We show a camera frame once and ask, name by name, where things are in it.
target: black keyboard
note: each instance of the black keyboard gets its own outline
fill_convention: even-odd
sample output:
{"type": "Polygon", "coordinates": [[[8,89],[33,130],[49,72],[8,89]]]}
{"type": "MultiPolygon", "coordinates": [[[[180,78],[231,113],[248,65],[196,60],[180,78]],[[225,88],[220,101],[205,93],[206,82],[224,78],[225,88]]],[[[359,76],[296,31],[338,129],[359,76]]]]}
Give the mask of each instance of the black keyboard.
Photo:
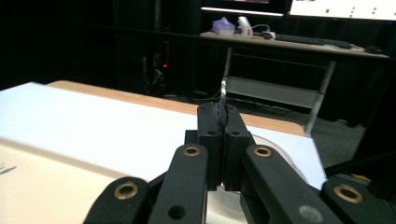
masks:
{"type": "Polygon", "coordinates": [[[276,34],[275,40],[309,44],[309,45],[332,45],[341,49],[352,49],[352,46],[348,42],[341,40],[330,40],[330,39],[320,39],[320,38],[312,38],[312,37],[297,36],[297,35],[278,35],[278,34],[276,34]]]}

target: gray metal panel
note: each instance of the gray metal panel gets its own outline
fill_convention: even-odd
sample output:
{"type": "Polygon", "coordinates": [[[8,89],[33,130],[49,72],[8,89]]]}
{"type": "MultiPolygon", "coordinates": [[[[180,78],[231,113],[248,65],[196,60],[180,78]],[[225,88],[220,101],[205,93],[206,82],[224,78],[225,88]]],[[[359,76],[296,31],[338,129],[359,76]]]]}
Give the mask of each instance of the gray metal panel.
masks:
{"type": "Polygon", "coordinates": [[[312,108],[318,92],[261,82],[241,77],[229,77],[227,92],[276,101],[288,105],[312,108]]]}

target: computer screen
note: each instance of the computer screen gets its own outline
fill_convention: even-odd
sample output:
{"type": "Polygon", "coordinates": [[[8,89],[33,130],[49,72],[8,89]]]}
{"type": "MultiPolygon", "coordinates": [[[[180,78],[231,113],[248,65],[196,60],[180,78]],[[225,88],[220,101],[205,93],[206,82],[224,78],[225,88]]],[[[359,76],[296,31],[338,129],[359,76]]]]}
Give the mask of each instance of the computer screen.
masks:
{"type": "Polygon", "coordinates": [[[396,21],[396,1],[292,0],[289,15],[396,21]]]}
{"type": "Polygon", "coordinates": [[[290,0],[204,0],[202,10],[282,17],[290,0]]]}

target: desk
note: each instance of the desk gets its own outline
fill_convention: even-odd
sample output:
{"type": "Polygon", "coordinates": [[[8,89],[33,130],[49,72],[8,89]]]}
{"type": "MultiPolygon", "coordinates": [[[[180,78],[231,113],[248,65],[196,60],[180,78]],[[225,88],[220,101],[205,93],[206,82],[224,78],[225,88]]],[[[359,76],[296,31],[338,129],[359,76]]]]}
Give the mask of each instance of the desk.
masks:
{"type": "MultiPolygon", "coordinates": [[[[134,175],[150,181],[166,171],[176,149],[172,142],[180,146],[184,125],[188,129],[196,125],[196,105],[69,81],[27,83],[0,91],[0,104],[1,223],[81,223],[115,178],[134,175]],[[177,125],[183,130],[168,127],[177,125]]],[[[256,126],[284,130],[262,131],[266,137],[280,136],[282,141],[274,141],[282,147],[295,149],[291,154],[302,157],[294,162],[307,164],[302,170],[306,175],[318,171],[315,186],[320,186],[324,172],[315,145],[303,137],[299,125],[244,118],[256,126]]],[[[227,218],[214,212],[212,202],[210,196],[208,218],[227,218]]],[[[212,223],[244,223],[234,217],[212,223]]]]}
{"type": "MultiPolygon", "coordinates": [[[[335,49],[328,46],[312,46],[300,43],[291,43],[277,40],[267,40],[263,37],[253,36],[252,38],[242,38],[237,36],[225,36],[216,35],[213,32],[202,33],[201,36],[216,38],[222,40],[232,40],[241,43],[255,43],[263,45],[264,47],[279,47],[288,48],[301,51],[316,51],[316,52],[327,52],[333,54],[334,58],[337,56],[355,56],[360,58],[370,59],[386,59],[388,56],[382,54],[370,54],[363,51],[362,48],[356,47],[353,49],[335,49]]],[[[246,96],[261,98],[265,100],[271,100],[280,102],[283,104],[297,105],[305,108],[310,108],[310,114],[308,122],[304,128],[305,133],[310,136],[315,120],[318,116],[321,104],[326,94],[327,87],[330,79],[332,78],[332,72],[336,66],[336,60],[331,59],[328,61],[328,65],[325,68],[325,73],[321,81],[320,87],[317,91],[305,90],[301,88],[294,88],[290,86],[277,85],[274,83],[261,82],[257,80],[251,80],[241,77],[229,77],[230,65],[233,55],[233,48],[228,48],[227,58],[224,68],[224,77],[228,77],[227,91],[246,96]]]]}

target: light strip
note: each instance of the light strip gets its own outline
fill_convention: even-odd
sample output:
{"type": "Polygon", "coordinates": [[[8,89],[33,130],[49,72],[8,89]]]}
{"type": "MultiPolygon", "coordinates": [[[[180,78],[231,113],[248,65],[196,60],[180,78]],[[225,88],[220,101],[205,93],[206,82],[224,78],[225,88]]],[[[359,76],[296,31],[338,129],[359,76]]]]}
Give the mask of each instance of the light strip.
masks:
{"type": "Polygon", "coordinates": [[[283,17],[283,14],[282,14],[282,13],[258,12],[258,11],[247,11],[247,10],[236,10],[236,9],[219,8],[219,7],[201,7],[201,10],[206,10],[206,11],[218,11],[218,12],[233,12],[233,13],[242,13],[242,14],[254,14],[254,15],[263,15],[263,16],[283,17]]]}

